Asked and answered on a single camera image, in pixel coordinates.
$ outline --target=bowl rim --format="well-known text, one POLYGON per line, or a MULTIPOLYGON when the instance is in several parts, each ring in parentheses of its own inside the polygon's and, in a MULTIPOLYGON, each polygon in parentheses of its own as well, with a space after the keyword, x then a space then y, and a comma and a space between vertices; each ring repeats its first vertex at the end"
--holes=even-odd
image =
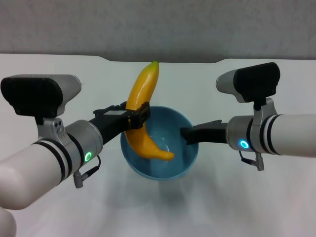
MULTIPOLYGON (((173 109, 173 108, 170 108, 170 107, 168 107, 168 106, 160 106, 160 105, 152 105, 152 106, 150 106, 150 108, 151 108, 151 107, 164 108, 164 109, 172 110, 172 111, 174 111, 174 112, 180 114, 183 118, 185 118, 186 121, 191 125, 191 127, 193 127, 193 124, 191 123, 191 121, 190 121, 186 116, 184 116, 181 112, 179 112, 179 111, 177 111, 177 110, 175 110, 175 109, 173 109)), ((188 170, 189 170, 189 169, 192 167, 192 165, 195 163, 195 161, 196 161, 196 159, 197 159, 197 156, 198 156, 198 152, 199 152, 199 145, 198 145, 198 143, 190 145, 190 146, 196 145, 196 146, 197 146, 197 152, 196 152, 195 157, 193 158, 191 164, 190 164, 185 170, 183 170, 180 174, 177 174, 177 175, 172 176, 172 177, 169 177, 169 178, 156 178, 156 177, 153 177, 153 176, 149 176, 149 175, 147 175, 147 174, 144 174, 143 172, 141 172, 141 171, 139 171, 138 169, 136 169, 136 168, 129 162, 129 160, 128 160, 128 159, 126 158, 126 156, 125 156, 125 152, 124 152, 123 147, 122 147, 122 139, 123 139, 123 137, 125 137, 125 139, 127 140, 126 135, 125 135, 125 132, 122 132, 121 135, 120 135, 120 148, 121 148, 121 150, 122 150, 122 153, 123 153, 123 156, 124 156, 126 162, 128 163, 128 165, 129 165, 136 173, 138 173, 139 175, 141 175, 141 176, 143 176, 143 177, 145 177, 145 178, 151 179, 151 180, 167 181, 167 180, 173 180, 173 179, 176 179, 176 178, 179 178, 179 177, 183 176, 185 173, 188 172, 188 170)))

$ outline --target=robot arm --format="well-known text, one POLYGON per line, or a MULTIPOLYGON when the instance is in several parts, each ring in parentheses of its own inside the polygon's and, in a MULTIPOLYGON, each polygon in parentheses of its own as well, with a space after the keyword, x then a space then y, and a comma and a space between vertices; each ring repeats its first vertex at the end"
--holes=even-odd
POLYGON ((188 144, 227 143, 234 150, 254 152, 255 160, 241 160, 264 170, 261 154, 316 158, 316 115, 278 115, 269 96, 276 93, 280 71, 275 63, 227 72, 216 81, 220 92, 232 94, 240 103, 254 102, 253 116, 236 116, 182 128, 188 144))
POLYGON ((0 236, 15 236, 16 229, 12 215, 3 208, 24 209, 71 174, 76 188, 81 188, 99 166, 83 175, 79 169, 98 157, 104 144, 121 132, 141 128, 150 116, 148 102, 136 111, 126 110, 125 102, 95 110, 90 121, 64 127, 57 116, 80 90, 80 81, 72 75, 16 75, 2 80, 4 98, 16 114, 35 117, 39 135, 36 142, 0 161, 0 227, 7 226, 5 234, 0 228, 0 236))

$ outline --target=blue status light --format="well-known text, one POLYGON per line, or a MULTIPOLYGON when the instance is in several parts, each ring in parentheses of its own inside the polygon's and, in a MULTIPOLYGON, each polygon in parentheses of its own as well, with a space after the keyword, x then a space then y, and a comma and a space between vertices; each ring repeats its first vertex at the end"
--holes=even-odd
POLYGON ((245 140, 241 140, 239 142, 239 144, 241 145, 242 148, 244 149, 248 149, 249 148, 249 144, 245 141, 245 140))

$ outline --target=banana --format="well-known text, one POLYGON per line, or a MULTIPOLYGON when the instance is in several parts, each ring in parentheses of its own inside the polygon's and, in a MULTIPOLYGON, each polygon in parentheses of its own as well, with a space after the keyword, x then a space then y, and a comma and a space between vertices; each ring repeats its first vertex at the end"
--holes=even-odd
MULTIPOLYGON (((127 109, 136 110, 140 108, 143 103, 150 101, 157 84, 158 76, 159 63, 156 61, 142 70, 127 100, 127 109)), ((132 149, 141 157, 158 158, 162 160, 171 160, 174 158, 173 153, 161 151, 154 143, 147 133, 145 123, 142 128, 126 131, 125 134, 132 149)))

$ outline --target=green status light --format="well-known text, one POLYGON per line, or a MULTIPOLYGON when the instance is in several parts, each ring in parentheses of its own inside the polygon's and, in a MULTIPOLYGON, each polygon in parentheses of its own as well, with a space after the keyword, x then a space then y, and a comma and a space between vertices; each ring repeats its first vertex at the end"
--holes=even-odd
POLYGON ((84 161, 88 162, 91 159, 91 157, 92 157, 92 153, 88 152, 87 154, 85 154, 84 161))

